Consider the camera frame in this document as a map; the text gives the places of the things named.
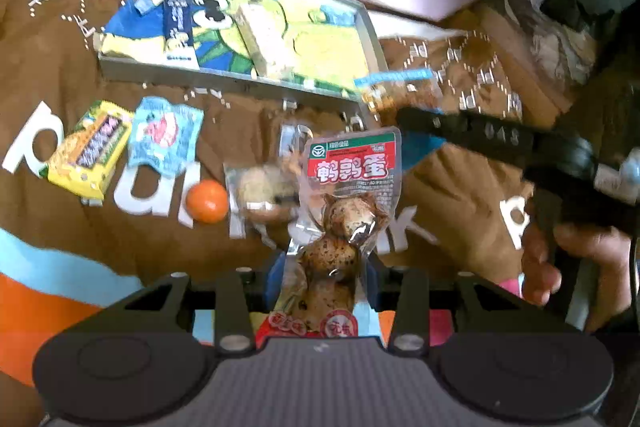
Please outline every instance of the light blue candy wrapper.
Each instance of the light blue candy wrapper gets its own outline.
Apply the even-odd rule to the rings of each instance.
[[[178,176],[196,157],[204,112],[146,96],[133,117],[129,167],[149,165],[162,176]]]

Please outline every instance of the tray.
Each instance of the tray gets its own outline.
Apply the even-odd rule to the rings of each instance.
[[[382,48],[364,5],[356,0],[326,0],[343,6],[354,13],[354,27],[362,44],[366,68],[369,73],[387,71]],[[148,0],[133,0],[145,7]],[[286,81],[255,77],[211,68],[190,70],[179,66],[143,63],[132,58],[110,57],[98,53],[102,73],[107,80],[146,82],[181,87],[205,87],[222,92],[247,94],[255,98],[286,100],[289,103],[310,105],[323,110],[344,112],[349,118],[360,116],[372,124],[369,112],[357,92],[335,92],[318,87],[306,87]]]

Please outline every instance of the person's hand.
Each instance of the person's hand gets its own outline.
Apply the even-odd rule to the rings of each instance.
[[[569,255],[593,259],[600,266],[596,301],[585,330],[594,331],[631,305],[629,248],[631,239],[613,227],[600,229],[571,224],[554,229],[558,247]],[[531,223],[522,236],[524,253],[522,297],[543,306],[562,284],[559,270],[548,263],[549,249],[542,231]]]

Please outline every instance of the yellow package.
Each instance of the yellow package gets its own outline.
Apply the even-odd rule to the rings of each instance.
[[[133,113],[98,100],[60,144],[41,177],[70,192],[103,200],[131,134]]]

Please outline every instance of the orange fruit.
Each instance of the orange fruit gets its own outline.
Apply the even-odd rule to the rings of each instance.
[[[225,187],[217,181],[203,180],[189,189],[185,206],[196,221],[217,223],[229,211],[229,198]]]

